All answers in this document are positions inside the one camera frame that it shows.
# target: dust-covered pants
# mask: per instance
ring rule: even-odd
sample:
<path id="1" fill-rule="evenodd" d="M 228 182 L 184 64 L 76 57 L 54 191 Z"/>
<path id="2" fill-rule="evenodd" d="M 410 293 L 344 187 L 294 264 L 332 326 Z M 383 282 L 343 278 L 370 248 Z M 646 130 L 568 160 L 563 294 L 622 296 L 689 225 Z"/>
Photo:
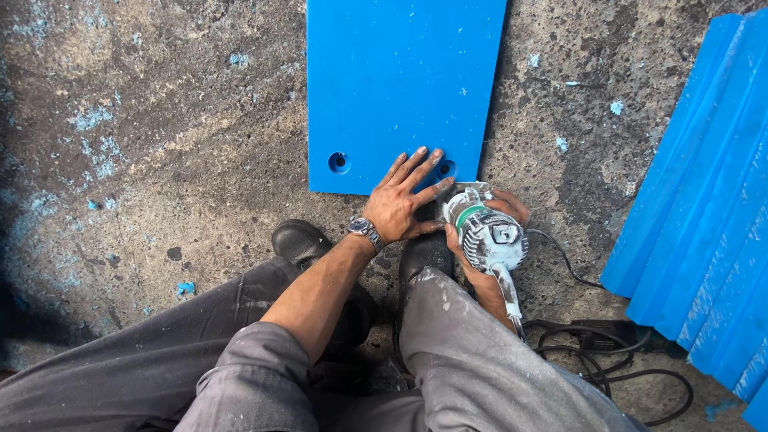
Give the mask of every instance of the dust-covered pants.
<path id="1" fill-rule="evenodd" d="M 0 430 L 644 430 L 534 354 L 443 273 L 426 268 L 400 347 L 419 390 L 306 389 L 309 358 L 257 320 L 297 276 L 274 258 L 211 291 L 0 384 Z"/>

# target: concrete floor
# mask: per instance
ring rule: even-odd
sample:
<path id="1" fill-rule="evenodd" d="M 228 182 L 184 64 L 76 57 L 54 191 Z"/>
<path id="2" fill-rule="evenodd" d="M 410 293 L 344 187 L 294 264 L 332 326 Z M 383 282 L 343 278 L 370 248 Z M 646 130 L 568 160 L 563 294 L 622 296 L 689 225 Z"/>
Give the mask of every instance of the concrete floor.
<path id="1" fill-rule="evenodd" d="M 597 279 L 709 19 L 766 4 L 513 2 L 480 179 L 517 193 L 531 226 Z M 0 5 L 6 363 L 27 367 L 172 307 L 184 301 L 177 282 L 215 287 L 269 258 L 285 218 L 342 236 L 365 198 L 307 191 L 305 30 L 300 0 Z M 390 316 L 398 251 L 362 277 Z M 537 239 L 516 278 L 528 317 L 624 316 L 625 299 L 575 284 Z M 35 324 L 19 326 L 26 318 Z M 389 346 L 385 325 L 366 342 L 377 358 Z M 692 408 L 655 430 L 750 429 L 743 405 L 705 421 L 705 405 L 736 398 L 684 362 L 649 354 L 634 367 L 694 384 Z M 615 387 L 641 420 L 683 394 L 662 377 Z"/>

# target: trouser leg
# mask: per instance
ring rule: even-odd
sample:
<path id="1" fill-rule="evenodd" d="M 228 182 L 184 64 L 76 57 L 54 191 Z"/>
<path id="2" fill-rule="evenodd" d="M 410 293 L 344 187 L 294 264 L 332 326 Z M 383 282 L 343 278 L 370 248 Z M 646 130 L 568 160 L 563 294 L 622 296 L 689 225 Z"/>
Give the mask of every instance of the trouser leg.
<path id="1" fill-rule="evenodd" d="M 232 336 L 296 278 L 277 257 L 0 383 L 0 430 L 136 430 L 178 421 Z"/>
<path id="2" fill-rule="evenodd" d="M 637 430 L 598 389 L 541 359 L 435 268 L 415 283 L 400 349 L 435 432 Z"/>

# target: angle grinder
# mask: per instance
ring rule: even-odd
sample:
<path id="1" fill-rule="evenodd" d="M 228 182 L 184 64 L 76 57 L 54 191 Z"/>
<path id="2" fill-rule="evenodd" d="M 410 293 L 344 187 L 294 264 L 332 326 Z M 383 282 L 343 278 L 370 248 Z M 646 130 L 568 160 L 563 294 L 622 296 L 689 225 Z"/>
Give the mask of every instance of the angle grinder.
<path id="1" fill-rule="evenodd" d="M 494 197 L 488 183 L 454 183 L 437 198 L 437 218 L 456 226 L 458 244 L 467 261 L 496 278 L 507 318 L 525 342 L 518 294 L 510 272 L 528 254 L 528 237 L 512 216 L 485 206 L 483 201 L 491 199 Z"/>

